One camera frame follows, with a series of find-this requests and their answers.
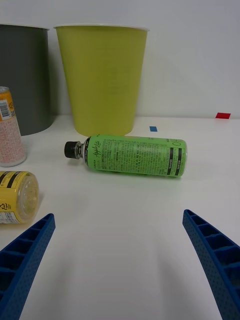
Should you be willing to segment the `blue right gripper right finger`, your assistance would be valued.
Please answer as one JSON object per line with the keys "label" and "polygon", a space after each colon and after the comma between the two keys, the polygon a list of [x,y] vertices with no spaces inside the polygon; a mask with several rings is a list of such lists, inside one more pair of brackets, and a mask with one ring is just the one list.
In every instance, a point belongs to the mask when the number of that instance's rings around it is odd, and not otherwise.
{"label": "blue right gripper right finger", "polygon": [[206,220],[184,210],[183,227],[223,320],[240,319],[240,247]]}

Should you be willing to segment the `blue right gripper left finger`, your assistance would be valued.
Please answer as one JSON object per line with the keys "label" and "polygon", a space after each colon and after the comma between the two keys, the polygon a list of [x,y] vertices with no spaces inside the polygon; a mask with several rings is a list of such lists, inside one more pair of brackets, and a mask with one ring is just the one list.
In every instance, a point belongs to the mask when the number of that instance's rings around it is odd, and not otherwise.
{"label": "blue right gripper left finger", "polygon": [[56,228],[52,213],[0,251],[0,318],[18,320]]}

